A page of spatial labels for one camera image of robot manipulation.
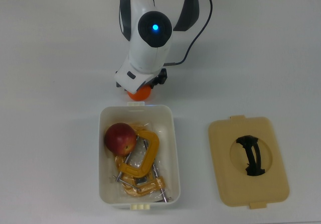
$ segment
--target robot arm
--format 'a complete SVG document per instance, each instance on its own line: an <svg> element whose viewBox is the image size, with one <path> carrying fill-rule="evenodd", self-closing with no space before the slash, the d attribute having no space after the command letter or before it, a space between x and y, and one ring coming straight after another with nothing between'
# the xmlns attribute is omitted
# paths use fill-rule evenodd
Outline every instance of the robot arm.
<svg viewBox="0 0 321 224"><path fill-rule="evenodd" d="M136 93L161 72L173 31L186 31L198 19L198 0L120 0L119 23L129 53L115 75L118 85Z"/></svg>

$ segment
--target apple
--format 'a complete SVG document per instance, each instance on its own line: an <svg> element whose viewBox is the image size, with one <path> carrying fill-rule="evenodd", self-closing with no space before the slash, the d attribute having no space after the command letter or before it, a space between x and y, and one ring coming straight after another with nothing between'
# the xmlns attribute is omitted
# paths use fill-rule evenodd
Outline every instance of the apple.
<svg viewBox="0 0 321 224"><path fill-rule="evenodd" d="M130 125L116 123L107 129L104 142L115 155L126 156L136 146L136 133Z"/></svg>

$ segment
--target plastic box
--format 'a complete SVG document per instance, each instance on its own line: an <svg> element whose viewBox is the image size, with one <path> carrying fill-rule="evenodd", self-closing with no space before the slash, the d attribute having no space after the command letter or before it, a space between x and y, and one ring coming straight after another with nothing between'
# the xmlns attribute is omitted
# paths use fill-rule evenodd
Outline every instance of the plastic box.
<svg viewBox="0 0 321 224"><path fill-rule="evenodd" d="M170 202L154 202L149 196L133 197L121 194L122 184L112 176L118 175L113 154L105 147L103 137L106 129L115 123L148 123L159 138L156 156L161 163L160 175L166 182L166 194ZM175 203L181 193L178 156L172 111L164 105L111 106L105 108L99 119L99 194L112 206L130 209L150 209Z"/></svg>

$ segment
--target beige lid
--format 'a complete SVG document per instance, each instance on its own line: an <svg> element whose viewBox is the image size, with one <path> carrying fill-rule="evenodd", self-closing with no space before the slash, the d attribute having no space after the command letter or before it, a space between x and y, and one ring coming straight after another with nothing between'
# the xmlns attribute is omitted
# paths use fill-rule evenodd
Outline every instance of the beige lid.
<svg viewBox="0 0 321 224"><path fill-rule="evenodd" d="M247 175L249 160L243 146L237 143L242 136L258 139L264 174ZM248 205L255 209L287 199L289 186L286 173L271 122L267 118L233 116L229 120L215 121L209 127L209 140L220 197L226 205Z"/></svg>

